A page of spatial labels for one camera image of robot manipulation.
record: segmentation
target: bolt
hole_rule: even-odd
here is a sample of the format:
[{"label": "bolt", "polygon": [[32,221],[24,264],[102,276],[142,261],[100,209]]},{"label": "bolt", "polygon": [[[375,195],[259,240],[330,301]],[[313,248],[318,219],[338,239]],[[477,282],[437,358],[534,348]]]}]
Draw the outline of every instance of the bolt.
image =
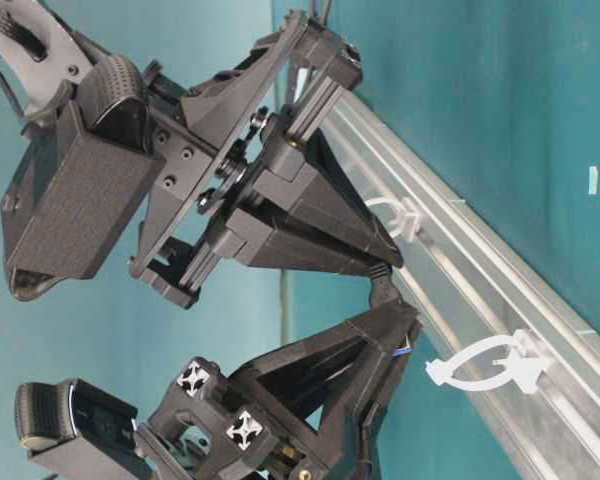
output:
[{"label": "bolt", "polygon": [[156,141],[158,143],[166,143],[168,138],[169,138],[169,134],[167,132],[165,132],[164,130],[161,130],[160,132],[158,132],[158,135],[156,136]]},{"label": "bolt", "polygon": [[173,175],[169,175],[167,178],[164,179],[164,186],[166,188],[171,188],[176,184],[176,177],[174,177]]}]

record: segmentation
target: white cable clip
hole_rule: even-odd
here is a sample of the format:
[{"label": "white cable clip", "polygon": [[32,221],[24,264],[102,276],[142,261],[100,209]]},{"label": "white cable clip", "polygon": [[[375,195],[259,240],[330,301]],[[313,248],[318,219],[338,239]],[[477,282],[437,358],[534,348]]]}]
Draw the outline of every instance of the white cable clip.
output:
[{"label": "white cable clip", "polygon": [[375,207],[376,205],[390,205],[396,212],[396,218],[388,224],[394,227],[389,235],[391,238],[397,238],[402,233],[405,234],[405,239],[409,243],[413,243],[416,233],[420,230],[421,214],[410,198],[404,197],[402,201],[395,198],[376,197],[364,202],[367,207]]},{"label": "white cable clip", "polygon": [[[513,336],[496,335],[485,338],[464,350],[459,351],[449,360],[436,359],[427,362],[426,371],[438,386],[448,384],[467,392],[485,392],[499,388],[513,380],[525,394],[533,394],[538,390],[540,374],[549,368],[550,360],[543,357],[528,357],[524,340],[527,332],[516,330]],[[507,358],[494,360],[494,365],[501,365],[504,370],[491,378],[479,381],[464,381],[453,378],[453,373],[466,362],[496,347],[509,347]]]}]

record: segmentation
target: robotic arm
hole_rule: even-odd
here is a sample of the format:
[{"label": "robotic arm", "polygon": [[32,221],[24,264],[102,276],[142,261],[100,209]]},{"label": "robotic arm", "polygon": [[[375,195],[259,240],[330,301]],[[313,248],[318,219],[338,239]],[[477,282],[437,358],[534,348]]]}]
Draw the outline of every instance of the robotic arm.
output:
[{"label": "robotic arm", "polygon": [[[184,308],[221,258],[365,276],[401,265],[318,129],[362,72],[356,50],[316,19],[291,13],[240,65],[188,90],[157,62],[141,74],[34,0],[0,1],[7,21],[0,54],[30,95],[31,145],[2,202],[16,298],[93,278],[147,196],[130,273]],[[311,84],[278,113],[258,109],[292,56],[312,66]],[[194,206],[210,220],[191,245],[173,235]]]},{"label": "robotic arm", "polygon": [[[372,282],[367,313],[229,377],[194,358],[139,427],[133,407],[86,382],[23,385],[16,425],[31,461],[75,479],[379,478],[375,435],[419,325],[391,284],[398,248],[319,130],[362,80],[355,48],[325,26],[329,4],[323,21],[291,12],[238,66],[185,89],[37,0],[0,0],[0,56],[29,96],[22,108],[0,73],[30,140],[1,203],[15,298],[93,278],[145,198],[130,273],[183,308],[221,259]],[[260,104],[289,62],[310,82],[291,81],[293,98],[270,113]],[[174,235],[192,207],[209,221],[188,243]],[[192,426],[202,437],[187,439]]]}]

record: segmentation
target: joint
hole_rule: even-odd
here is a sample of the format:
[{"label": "joint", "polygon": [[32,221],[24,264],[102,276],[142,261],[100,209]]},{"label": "joint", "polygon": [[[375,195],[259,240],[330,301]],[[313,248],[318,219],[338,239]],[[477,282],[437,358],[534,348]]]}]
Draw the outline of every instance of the joint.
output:
[{"label": "joint", "polygon": [[393,268],[388,263],[380,263],[371,268],[369,278],[371,280],[371,294],[369,305],[376,308],[385,303],[402,302],[400,290],[393,284],[391,275]]}]

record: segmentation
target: black 3d-printed part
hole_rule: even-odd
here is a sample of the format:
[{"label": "black 3d-printed part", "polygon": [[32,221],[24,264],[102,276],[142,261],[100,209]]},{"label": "black 3d-printed part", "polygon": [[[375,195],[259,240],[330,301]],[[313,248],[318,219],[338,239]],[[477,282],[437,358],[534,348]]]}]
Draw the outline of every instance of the black 3d-printed part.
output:
[{"label": "black 3d-printed part", "polygon": [[92,278],[163,162],[87,132],[74,102],[56,128],[35,134],[5,194],[5,270]]}]

